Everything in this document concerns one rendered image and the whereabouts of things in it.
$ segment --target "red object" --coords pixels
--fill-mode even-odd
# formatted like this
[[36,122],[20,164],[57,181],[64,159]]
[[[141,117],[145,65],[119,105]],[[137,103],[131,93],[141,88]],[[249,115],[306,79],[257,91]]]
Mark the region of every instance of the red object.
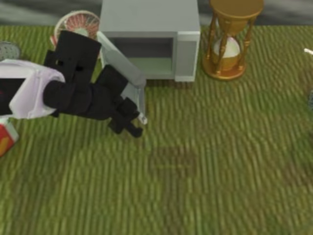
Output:
[[0,157],[19,139],[19,134],[7,118],[0,118]]

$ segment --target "wooden post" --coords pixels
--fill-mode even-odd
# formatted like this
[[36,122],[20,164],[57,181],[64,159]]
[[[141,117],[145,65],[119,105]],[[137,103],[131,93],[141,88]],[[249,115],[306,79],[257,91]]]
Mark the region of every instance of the wooden post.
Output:
[[245,57],[246,57],[246,53],[248,51],[248,47],[249,47],[250,42],[251,42],[252,27],[254,25],[255,20],[256,20],[256,18],[252,18],[249,22],[249,29],[246,33],[246,37],[245,37],[245,41],[244,41],[244,51],[242,52],[240,60],[239,60],[239,66],[238,66],[239,70],[242,70],[244,68]]
[[221,40],[221,44],[220,44],[220,51],[219,51],[219,59],[216,65],[216,70],[215,73],[217,75],[221,74],[221,68],[222,68],[222,59],[226,50],[226,43],[227,43],[227,38],[228,38],[228,32],[229,32],[229,28],[230,28],[230,21],[225,21],[226,24],[226,31],[224,32],[224,35],[222,37]]
[[210,25],[210,31],[209,31],[209,40],[207,42],[207,52],[206,52],[206,59],[208,60],[211,55],[211,49],[212,49],[212,43],[215,35],[215,28],[216,28],[216,13],[213,12],[212,21]]

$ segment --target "red and white fan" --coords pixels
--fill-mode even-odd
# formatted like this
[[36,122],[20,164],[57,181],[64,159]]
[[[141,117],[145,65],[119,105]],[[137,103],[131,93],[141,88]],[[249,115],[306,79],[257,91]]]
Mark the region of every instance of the red and white fan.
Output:
[[50,40],[55,47],[62,30],[78,33],[96,40],[97,31],[99,29],[99,21],[99,17],[92,12],[85,10],[72,11],[59,20],[54,28],[54,34],[50,37]]

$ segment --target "hourglass top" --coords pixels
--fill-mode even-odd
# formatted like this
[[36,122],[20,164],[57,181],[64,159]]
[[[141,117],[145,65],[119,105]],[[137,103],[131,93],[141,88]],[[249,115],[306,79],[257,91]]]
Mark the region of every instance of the hourglass top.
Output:
[[261,13],[263,0],[209,0],[215,12],[233,19],[249,19]]

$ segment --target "hourglass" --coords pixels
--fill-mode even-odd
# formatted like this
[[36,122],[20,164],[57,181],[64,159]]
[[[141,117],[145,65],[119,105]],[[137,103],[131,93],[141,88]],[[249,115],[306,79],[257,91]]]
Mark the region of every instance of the hourglass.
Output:
[[[208,75],[230,80],[244,73],[252,27],[263,5],[263,0],[210,0],[213,17],[207,52],[202,59],[203,69]],[[216,38],[217,23],[221,30],[220,38]],[[247,33],[241,47],[236,36],[247,24]]]

